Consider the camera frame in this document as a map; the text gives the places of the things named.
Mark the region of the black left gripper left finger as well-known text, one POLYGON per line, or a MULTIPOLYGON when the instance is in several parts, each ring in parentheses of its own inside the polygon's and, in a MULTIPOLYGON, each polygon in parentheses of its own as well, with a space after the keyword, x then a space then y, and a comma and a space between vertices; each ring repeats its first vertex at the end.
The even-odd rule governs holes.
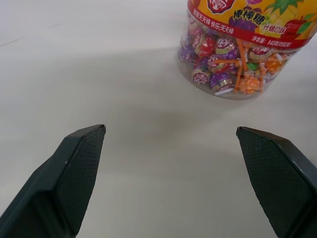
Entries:
POLYGON ((79 129, 28 178, 0 216, 0 238, 76 238, 94 190, 106 127, 79 129))

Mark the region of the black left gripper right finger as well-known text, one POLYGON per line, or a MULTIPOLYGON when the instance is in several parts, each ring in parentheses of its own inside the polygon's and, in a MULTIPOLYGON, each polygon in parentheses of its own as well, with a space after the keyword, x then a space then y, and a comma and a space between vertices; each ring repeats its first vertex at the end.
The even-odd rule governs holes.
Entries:
POLYGON ((238 127, 256 197, 278 238, 317 238, 317 167, 288 139, 238 127))

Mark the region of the clear plastic lollipop jar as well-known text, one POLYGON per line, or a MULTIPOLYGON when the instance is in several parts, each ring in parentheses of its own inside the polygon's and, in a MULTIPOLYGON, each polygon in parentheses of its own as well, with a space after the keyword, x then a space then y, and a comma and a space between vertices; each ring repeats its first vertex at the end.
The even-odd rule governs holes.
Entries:
POLYGON ((317 32, 317 0, 188 0, 179 69, 201 90, 258 97, 317 32))

